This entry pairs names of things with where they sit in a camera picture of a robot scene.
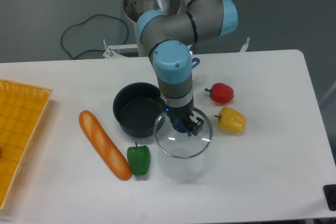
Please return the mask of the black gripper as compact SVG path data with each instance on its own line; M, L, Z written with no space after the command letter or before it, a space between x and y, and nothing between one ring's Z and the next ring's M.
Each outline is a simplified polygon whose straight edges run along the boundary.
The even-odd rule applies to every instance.
M179 98L171 99L166 97L158 97L156 101L159 103L159 107L162 111L166 112L166 115L173 122L179 119L185 126L188 136L197 136L203 129L204 120L200 117L195 117L193 114L194 99L193 98Z

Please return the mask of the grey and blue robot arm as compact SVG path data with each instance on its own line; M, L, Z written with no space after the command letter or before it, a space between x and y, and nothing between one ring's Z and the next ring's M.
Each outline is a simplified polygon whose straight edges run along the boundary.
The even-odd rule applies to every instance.
M189 46L231 33L238 25L231 0L185 0L187 10L169 15L162 4L139 12L135 22L158 79L163 109L175 130L197 135L204 120L194 115L192 57Z

